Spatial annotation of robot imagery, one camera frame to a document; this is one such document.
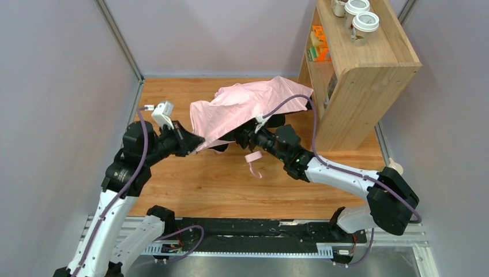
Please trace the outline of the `pink folding umbrella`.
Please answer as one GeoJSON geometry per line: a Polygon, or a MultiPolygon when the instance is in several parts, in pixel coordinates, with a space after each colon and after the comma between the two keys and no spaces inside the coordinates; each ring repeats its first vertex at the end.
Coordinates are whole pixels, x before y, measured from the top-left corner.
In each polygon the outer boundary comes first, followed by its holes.
{"type": "Polygon", "coordinates": [[[195,150],[214,149],[224,152],[233,142],[234,131],[256,118],[265,118],[274,108],[294,95],[311,97],[313,89],[284,77],[221,87],[211,101],[199,100],[190,104],[193,133],[205,141],[195,150]]]}

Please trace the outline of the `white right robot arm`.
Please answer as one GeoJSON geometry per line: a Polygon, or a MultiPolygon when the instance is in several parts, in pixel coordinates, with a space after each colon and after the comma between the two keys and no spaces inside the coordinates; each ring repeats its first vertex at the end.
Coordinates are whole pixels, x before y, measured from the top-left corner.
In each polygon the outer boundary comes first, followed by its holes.
{"type": "Polygon", "coordinates": [[[401,236],[410,223],[420,222],[419,198],[396,169],[364,170],[327,160],[302,147],[291,125],[275,132],[243,125],[234,131],[234,138],[242,148],[260,147],[280,160],[293,179],[330,185],[366,201],[363,206],[339,208],[330,220],[334,230],[352,234],[379,227],[401,236]]]}

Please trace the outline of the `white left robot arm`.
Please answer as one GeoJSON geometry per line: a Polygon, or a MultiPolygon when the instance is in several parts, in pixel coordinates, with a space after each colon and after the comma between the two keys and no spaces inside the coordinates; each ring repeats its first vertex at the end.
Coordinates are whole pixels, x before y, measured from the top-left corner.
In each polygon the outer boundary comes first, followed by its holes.
{"type": "Polygon", "coordinates": [[[128,212],[151,178],[151,166],[175,155],[191,154],[205,139],[187,131],[179,121],[157,134],[148,121],[131,123],[121,149],[106,169],[96,214],[71,262],[54,276],[126,276],[142,251],[175,229],[173,211],[154,206],[143,222],[121,243],[117,237],[128,212]]]}

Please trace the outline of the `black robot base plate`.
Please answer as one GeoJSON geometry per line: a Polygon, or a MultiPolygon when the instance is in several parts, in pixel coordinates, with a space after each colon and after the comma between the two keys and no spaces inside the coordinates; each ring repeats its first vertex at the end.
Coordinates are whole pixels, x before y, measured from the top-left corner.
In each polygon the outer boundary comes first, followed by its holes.
{"type": "Polygon", "coordinates": [[[210,256],[318,257],[347,263],[366,232],[343,233],[327,220],[181,218],[165,230],[160,257],[210,256]]]}

